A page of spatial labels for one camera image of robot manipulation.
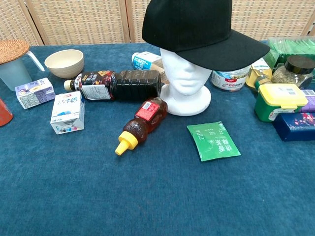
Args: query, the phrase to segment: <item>cap brim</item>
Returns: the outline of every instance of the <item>cap brim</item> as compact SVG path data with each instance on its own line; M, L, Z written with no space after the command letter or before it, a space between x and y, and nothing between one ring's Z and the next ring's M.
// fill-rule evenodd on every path
M233 71L251 65L269 50L267 45L232 30L225 41L176 54L207 69Z

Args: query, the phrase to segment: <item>black jar lid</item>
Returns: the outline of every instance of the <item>black jar lid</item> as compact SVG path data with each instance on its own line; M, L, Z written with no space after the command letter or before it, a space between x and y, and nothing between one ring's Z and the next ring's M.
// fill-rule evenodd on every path
M284 66L288 71L306 75L314 70L315 61L304 56L293 55L288 57Z

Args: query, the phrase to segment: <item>black baseball cap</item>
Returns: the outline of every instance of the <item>black baseball cap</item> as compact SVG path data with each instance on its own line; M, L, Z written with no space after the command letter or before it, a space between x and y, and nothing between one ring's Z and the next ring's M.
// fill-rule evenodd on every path
M270 48L231 29L232 0L151 0L142 38L204 68L233 71Z

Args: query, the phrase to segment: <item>white bowl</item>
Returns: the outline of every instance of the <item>white bowl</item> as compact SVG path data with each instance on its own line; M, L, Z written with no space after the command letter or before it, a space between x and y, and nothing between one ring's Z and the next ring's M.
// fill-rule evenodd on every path
M72 79L83 70L84 56L79 50L62 50L46 58L45 66L60 78Z

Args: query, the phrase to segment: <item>round rattan lid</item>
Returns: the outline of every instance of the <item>round rattan lid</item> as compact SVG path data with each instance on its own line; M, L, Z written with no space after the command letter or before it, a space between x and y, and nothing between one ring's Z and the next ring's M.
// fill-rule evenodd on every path
M22 40L0 41L0 64L20 58L29 49L29 44Z

